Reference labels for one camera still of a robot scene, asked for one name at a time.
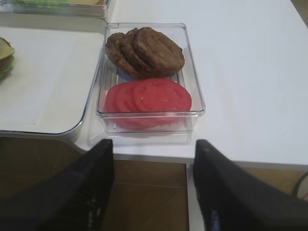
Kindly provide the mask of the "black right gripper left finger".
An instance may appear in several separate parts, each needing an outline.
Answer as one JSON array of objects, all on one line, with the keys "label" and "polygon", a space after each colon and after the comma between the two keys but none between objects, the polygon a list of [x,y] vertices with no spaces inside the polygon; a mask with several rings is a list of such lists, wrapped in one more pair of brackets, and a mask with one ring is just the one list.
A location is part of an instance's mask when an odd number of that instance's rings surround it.
[{"label": "black right gripper left finger", "polygon": [[98,231],[113,183],[113,142],[103,139],[53,177],[2,199],[0,229]]}]

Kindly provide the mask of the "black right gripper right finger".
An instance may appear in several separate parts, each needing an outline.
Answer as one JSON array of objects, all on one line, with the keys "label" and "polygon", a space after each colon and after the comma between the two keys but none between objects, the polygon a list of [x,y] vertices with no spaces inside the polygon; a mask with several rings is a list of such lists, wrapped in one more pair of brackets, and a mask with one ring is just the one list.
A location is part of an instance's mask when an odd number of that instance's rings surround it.
[{"label": "black right gripper right finger", "polygon": [[207,231],[306,231],[308,204],[255,178],[197,140],[193,181]]}]

